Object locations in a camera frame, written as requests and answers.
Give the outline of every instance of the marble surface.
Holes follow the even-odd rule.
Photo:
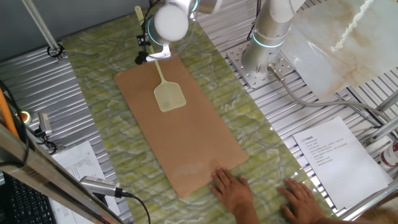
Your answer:
[[[131,15],[63,39],[118,180],[143,199],[153,223],[235,223],[208,186],[178,199],[116,86],[113,75],[136,66],[141,48],[135,36],[140,33]],[[315,186],[199,24],[190,43],[180,54],[182,62],[249,156],[232,173],[248,179],[261,223],[287,223],[279,209],[287,201],[277,186],[284,185],[286,177]],[[314,192],[326,214],[333,215]],[[133,199],[127,202],[136,223],[147,223],[141,205]]]
[[[282,51],[322,100],[398,66],[398,3],[336,0],[296,14]]]

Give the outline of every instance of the gray cable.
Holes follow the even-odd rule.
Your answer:
[[[321,107],[321,106],[333,106],[333,105],[353,105],[353,106],[357,106],[360,108],[365,108],[368,109],[370,111],[372,111],[373,113],[377,114],[378,116],[380,116],[382,119],[384,119],[386,122],[390,121],[390,118],[388,118],[386,115],[384,115],[382,112],[374,109],[371,106],[365,105],[363,103],[358,103],[355,101],[336,101],[336,102],[327,102],[327,103],[309,103],[306,101],[301,100],[299,97],[297,97],[296,95],[294,95],[294,93],[292,92],[292,90],[287,86],[285,80],[282,81],[283,86],[285,87],[287,93],[297,102],[303,104],[304,106],[311,106],[311,107]]]
[[[344,99],[342,96],[340,96],[338,93],[334,93],[333,95],[335,95],[336,97],[338,97],[339,99],[343,100],[343,101],[347,101],[346,99]],[[355,112],[357,112],[359,115],[361,115],[365,120],[369,121],[371,124],[373,124],[374,126],[380,126],[379,123],[375,122],[374,120],[372,120],[368,115],[366,115],[366,112],[363,108],[358,108],[357,106],[353,106],[350,105],[349,107],[351,107]]]

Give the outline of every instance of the keyboard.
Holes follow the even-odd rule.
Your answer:
[[[52,224],[56,223],[49,198],[23,182],[4,174],[4,188],[8,198],[11,216],[7,217],[15,224]]]

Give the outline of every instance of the white marble panel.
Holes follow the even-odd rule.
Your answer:
[[[319,99],[398,66],[398,3],[334,0],[298,12],[282,46]]]

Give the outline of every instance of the paper document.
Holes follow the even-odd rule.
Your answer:
[[[293,137],[337,209],[356,205],[392,181],[340,117]]]
[[[56,155],[54,159],[72,176],[74,176],[76,180],[80,180],[87,175],[105,179],[104,173],[101,170],[100,164],[89,141]],[[109,209],[119,215],[120,210],[115,198],[105,196],[105,199]],[[58,224],[93,223],[52,199],[50,199],[50,203],[54,212],[55,220]]]

